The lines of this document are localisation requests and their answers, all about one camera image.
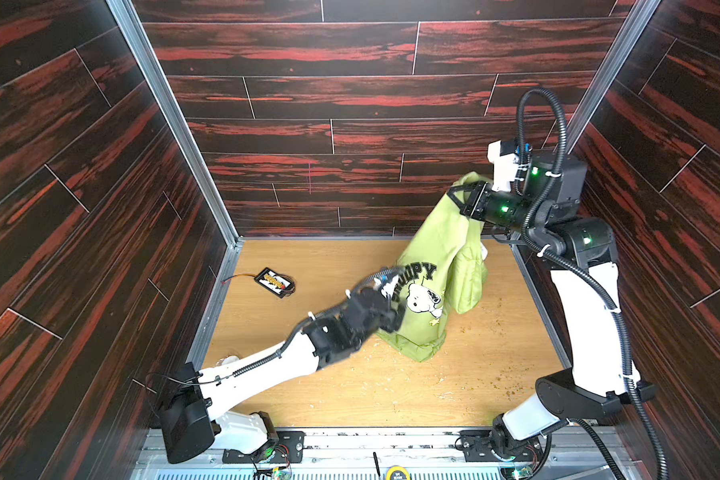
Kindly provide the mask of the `green Snoopy zip jacket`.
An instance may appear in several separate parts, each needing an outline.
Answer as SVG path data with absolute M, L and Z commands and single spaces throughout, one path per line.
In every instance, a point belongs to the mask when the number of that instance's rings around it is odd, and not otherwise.
M 481 179 L 470 172 L 453 185 Z M 405 313 L 397 332 L 378 332 L 382 340 L 417 362 L 440 351 L 448 316 L 469 312 L 482 298 L 488 274 L 483 228 L 483 222 L 461 216 L 443 195 L 398 257 L 403 272 L 392 302 L 404 305 Z

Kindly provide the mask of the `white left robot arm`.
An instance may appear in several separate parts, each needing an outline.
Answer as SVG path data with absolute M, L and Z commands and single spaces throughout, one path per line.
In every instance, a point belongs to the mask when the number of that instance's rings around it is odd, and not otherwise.
M 189 461 L 211 448 L 262 455 L 278 439 L 270 416 L 239 414 L 234 407 L 347 359 L 379 330 L 396 332 L 405 311 L 404 302 L 364 287 L 328 310 L 309 314 L 268 349 L 202 370 L 186 363 L 167 376 L 172 387 L 157 403 L 168 463 Z

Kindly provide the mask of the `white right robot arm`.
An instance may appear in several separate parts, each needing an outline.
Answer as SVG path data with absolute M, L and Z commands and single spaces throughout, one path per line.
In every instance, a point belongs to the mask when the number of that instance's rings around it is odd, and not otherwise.
M 618 301 L 617 249 L 602 219 L 578 214 L 587 166 L 574 156 L 490 145 L 489 181 L 447 192 L 459 213 L 508 230 L 551 263 L 572 349 L 571 367 L 539 378 L 533 395 L 497 416 L 486 439 L 505 461 L 524 460 L 541 435 L 570 421 L 602 420 L 631 404 L 643 423 L 656 395 L 631 355 Z

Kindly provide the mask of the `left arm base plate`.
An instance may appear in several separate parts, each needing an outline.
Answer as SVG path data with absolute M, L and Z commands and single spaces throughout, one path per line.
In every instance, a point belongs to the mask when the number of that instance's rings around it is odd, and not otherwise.
M 249 465 L 253 461 L 272 465 L 301 463 L 306 433 L 301 430 L 278 430 L 276 434 L 276 440 L 268 441 L 251 454 L 244 454 L 232 449 L 225 450 L 222 455 L 222 463 Z

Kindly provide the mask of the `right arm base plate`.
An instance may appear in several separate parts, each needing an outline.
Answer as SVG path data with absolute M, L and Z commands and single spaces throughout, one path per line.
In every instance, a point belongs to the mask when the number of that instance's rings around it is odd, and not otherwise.
M 502 429 L 494 433 L 492 428 L 462 430 L 455 441 L 467 462 L 536 463 L 542 459 L 543 447 L 538 437 L 515 440 Z

